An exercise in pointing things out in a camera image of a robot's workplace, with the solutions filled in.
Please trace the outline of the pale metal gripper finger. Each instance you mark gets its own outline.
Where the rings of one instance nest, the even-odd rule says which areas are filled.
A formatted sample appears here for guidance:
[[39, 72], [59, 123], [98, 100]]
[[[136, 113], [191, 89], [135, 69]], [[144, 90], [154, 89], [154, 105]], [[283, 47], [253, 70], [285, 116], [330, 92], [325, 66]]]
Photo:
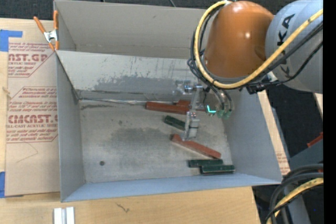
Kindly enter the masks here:
[[190, 121], [191, 121], [191, 113], [187, 112], [186, 116], [185, 116], [184, 132], [181, 135], [182, 140], [188, 140], [189, 139]]
[[199, 126], [199, 118], [195, 112], [191, 112], [189, 123], [189, 138], [196, 138]]

